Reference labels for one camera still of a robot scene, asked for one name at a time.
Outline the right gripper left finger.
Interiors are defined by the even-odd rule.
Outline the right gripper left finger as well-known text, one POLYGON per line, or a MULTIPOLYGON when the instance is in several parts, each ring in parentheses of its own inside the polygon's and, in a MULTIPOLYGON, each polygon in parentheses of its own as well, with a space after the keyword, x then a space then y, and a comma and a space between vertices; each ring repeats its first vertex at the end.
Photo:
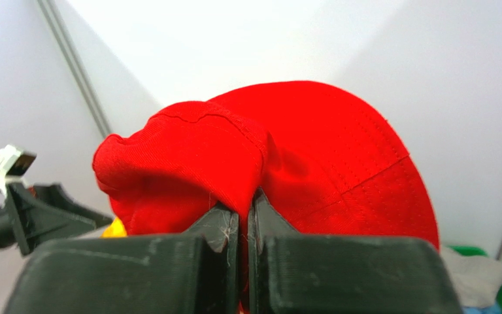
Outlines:
POLYGON ((50 241, 5 313, 236 313, 238 232, 218 204, 180 234, 50 241))

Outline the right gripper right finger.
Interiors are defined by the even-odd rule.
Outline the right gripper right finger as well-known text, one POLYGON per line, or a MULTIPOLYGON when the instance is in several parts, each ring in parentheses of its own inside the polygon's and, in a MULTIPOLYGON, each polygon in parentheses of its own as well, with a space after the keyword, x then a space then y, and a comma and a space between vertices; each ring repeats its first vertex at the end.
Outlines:
POLYGON ((434 246, 298 232, 262 189, 248 216, 251 313, 461 313, 434 246))

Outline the yellow bucket hat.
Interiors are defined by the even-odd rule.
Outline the yellow bucket hat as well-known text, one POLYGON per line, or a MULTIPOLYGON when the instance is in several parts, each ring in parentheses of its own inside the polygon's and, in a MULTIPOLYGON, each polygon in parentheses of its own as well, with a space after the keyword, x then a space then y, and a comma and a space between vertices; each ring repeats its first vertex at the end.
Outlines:
POLYGON ((127 237, 127 232, 123 222, 118 217, 116 217, 113 220, 113 222, 105 228, 101 237, 102 238, 127 237))

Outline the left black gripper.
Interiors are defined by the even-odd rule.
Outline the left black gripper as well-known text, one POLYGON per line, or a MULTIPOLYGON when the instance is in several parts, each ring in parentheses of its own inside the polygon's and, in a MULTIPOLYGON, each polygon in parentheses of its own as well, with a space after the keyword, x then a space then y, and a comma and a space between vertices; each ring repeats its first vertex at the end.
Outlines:
POLYGON ((10 183, 0 204, 0 250, 18 244, 25 256, 44 242, 82 236, 112 222, 112 217, 75 202, 60 184, 28 189, 10 183))

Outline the red hat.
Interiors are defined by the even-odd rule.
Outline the red hat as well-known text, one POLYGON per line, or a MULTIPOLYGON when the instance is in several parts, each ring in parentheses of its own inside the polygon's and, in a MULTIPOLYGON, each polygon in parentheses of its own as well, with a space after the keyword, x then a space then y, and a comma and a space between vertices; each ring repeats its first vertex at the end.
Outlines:
POLYGON ((257 84, 170 105, 96 150, 100 189, 129 235, 180 232, 214 202, 246 222, 262 188, 296 229, 439 245, 427 190, 368 103, 313 81, 257 84))

